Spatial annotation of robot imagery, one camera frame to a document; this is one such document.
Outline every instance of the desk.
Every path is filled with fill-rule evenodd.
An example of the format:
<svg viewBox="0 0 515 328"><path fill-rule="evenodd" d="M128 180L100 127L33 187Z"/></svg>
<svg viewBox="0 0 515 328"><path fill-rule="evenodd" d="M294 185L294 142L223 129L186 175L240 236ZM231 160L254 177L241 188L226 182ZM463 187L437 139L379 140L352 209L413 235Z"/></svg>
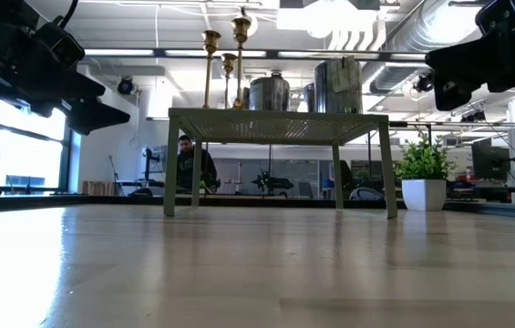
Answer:
<svg viewBox="0 0 515 328"><path fill-rule="evenodd" d="M340 172L340 151L355 138L378 129L381 143L383 176L386 187L387 217L397 217L395 174L388 135L388 116L321 114L202 108L171 108L168 135L164 215L174 216L179 130L197 145L202 142L262 145L304 145L332 147L335 172ZM201 150L195 147L192 175L192 207L199 206ZM341 175L335 174L336 208L344 208Z"/></svg>

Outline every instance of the brass candlestick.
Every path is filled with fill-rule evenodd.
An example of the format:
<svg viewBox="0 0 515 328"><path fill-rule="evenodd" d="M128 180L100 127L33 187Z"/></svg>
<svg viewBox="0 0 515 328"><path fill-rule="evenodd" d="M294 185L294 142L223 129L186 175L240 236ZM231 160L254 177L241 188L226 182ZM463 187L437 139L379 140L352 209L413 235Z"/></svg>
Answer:
<svg viewBox="0 0 515 328"><path fill-rule="evenodd" d="M242 45L247 42L247 31L249 30L249 27L251 27L251 21L245 17L239 17L233 19L231 21L231 25L232 37L239 44L237 47L237 49L239 49L239 54L237 55L237 98L235 99L232 107L235 109L242 109Z"/></svg>
<svg viewBox="0 0 515 328"><path fill-rule="evenodd" d="M229 106L229 77L235 64L237 56L234 54L222 54L222 69L224 69L224 108L227 109Z"/></svg>
<svg viewBox="0 0 515 328"><path fill-rule="evenodd" d="M207 52L207 63L206 63L206 83L204 87L204 105L203 108L209 108L209 94L211 93L211 62L212 54L217 51L219 46L219 39L221 35L219 32L207 30L202 32L202 38L204 38L204 50Z"/></svg>

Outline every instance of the shelf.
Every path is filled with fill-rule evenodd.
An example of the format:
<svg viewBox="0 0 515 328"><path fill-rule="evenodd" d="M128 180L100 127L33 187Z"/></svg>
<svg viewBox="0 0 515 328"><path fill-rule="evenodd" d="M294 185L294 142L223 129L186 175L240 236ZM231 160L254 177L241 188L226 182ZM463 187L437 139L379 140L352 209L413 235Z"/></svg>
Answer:
<svg viewBox="0 0 515 328"><path fill-rule="evenodd" d="M344 145L388 124L386 115L319 114L233 109L171 108L170 118L204 142L274 145Z"/></svg>

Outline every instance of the floor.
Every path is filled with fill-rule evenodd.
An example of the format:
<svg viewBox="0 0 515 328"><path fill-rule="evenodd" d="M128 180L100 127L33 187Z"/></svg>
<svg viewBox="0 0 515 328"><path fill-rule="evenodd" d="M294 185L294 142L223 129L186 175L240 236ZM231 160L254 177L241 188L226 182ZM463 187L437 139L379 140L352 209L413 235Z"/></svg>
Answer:
<svg viewBox="0 0 515 328"><path fill-rule="evenodd" d="M0 213L0 327L515 327L515 219Z"/></svg>

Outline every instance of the ceiling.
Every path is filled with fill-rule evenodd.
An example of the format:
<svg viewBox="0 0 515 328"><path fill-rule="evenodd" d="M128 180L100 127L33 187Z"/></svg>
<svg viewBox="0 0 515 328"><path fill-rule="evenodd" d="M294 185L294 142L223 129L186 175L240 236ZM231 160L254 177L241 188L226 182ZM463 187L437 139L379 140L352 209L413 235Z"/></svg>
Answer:
<svg viewBox="0 0 515 328"><path fill-rule="evenodd" d="M45 19L52 20L67 12L71 0L26 0ZM201 32L213 29L221 33L220 48L235 48L232 38L231 20L239 14L236 8L218 8L210 5L195 6L122 6L118 4L79 3L77 11L67 29L85 48L110 47L162 47L198 48L202 50ZM386 14L386 33L394 28L419 0L399 0L400 8ZM306 31L279 30L275 15L279 0L261 1L261 8L248 9L252 18L257 17L257 30L244 45L246 49L327 49L332 37L314 38ZM299 88L313 82L314 68L319 60L243 60L244 75L251 78L265 77L272 71L281 71L291 87ZM154 67L165 68L167 75L180 91L179 105L199 107L203 101L206 59L117 59L101 58L87 62L95 75L114 87L124 75L126 67L145 67L154 72ZM224 82L220 61L215 60L211 82L211 106L218 107L223 102ZM153 88L157 79L153 73L134 76L134 81L142 88ZM406 83L394 96L386 97L379 103L381 112L391 119L446 120L450 113L438 113L433 95L417 95L411 91L411 82ZM487 90L476 94L474 99L489 103L487 115L494 119L505 117L507 99L515 93L489 97ZM460 108L456 114L467 109Z"/></svg>

